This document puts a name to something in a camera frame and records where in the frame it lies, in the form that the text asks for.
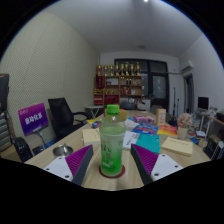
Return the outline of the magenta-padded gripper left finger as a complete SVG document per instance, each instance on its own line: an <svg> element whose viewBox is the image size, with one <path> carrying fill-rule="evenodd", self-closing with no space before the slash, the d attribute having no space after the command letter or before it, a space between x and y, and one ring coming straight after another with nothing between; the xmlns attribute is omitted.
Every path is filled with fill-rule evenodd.
<svg viewBox="0 0 224 224"><path fill-rule="evenodd" d="M93 146L88 145L67 157L58 156L44 170L81 185L92 156Z"/></svg>

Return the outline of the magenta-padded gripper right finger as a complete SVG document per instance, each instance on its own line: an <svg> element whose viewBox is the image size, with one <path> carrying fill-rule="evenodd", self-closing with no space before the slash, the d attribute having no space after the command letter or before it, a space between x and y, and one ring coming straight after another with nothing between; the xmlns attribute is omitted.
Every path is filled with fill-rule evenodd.
<svg viewBox="0 0 224 224"><path fill-rule="evenodd" d="M182 169L182 166L167 154L156 154L136 144L131 145L131 155L144 185Z"/></svg>

